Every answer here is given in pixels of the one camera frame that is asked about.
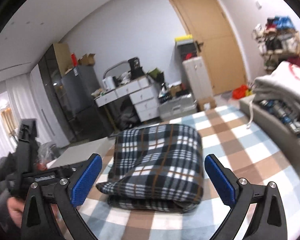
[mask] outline mattress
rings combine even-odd
[[[279,188],[287,218],[288,239],[300,235],[300,179],[276,144],[256,124],[247,130],[247,117],[237,108],[222,106],[171,120],[195,127],[202,136],[204,157],[215,154],[237,177],[253,184],[274,181]],[[103,158],[97,182],[107,180],[114,149]],[[129,211],[106,203],[107,196],[93,187],[79,213],[98,239],[129,240],[208,240],[222,223],[230,208],[223,205],[205,173],[201,204],[192,212],[161,213]],[[255,204],[236,239],[242,239],[253,215]]]

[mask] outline red plastic bag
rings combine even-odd
[[[242,85],[241,87],[232,91],[233,99],[240,99],[246,96],[246,91],[248,90],[247,85]]]

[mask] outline pile of clothes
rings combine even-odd
[[[271,75],[255,79],[253,92],[254,103],[300,137],[300,67],[282,62]]]
[[[158,125],[120,133],[108,181],[96,187],[114,207],[184,213],[201,202],[203,174],[196,129]]]

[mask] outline folded plaid blanket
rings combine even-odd
[[[192,210],[203,196],[201,137],[177,124],[123,131],[116,138],[108,181],[96,187],[115,207]]]

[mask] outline metal bolt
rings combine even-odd
[[[68,180],[67,179],[61,179],[60,180],[60,184],[61,185],[65,185],[65,184],[67,184],[68,183]]]
[[[269,186],[272,187],[272,188],[275,188],[275,187],[277,187],[277,184],[275,184],[274,182],[271,181],[271,182],[269,183]]]
[[[38,183],[34,182],[31,184],[31,188],[36,188],[38,186]]]
[[[248,181],[244,178],[239,179],[240,184],[242,185],[246,185],[248,183]]]

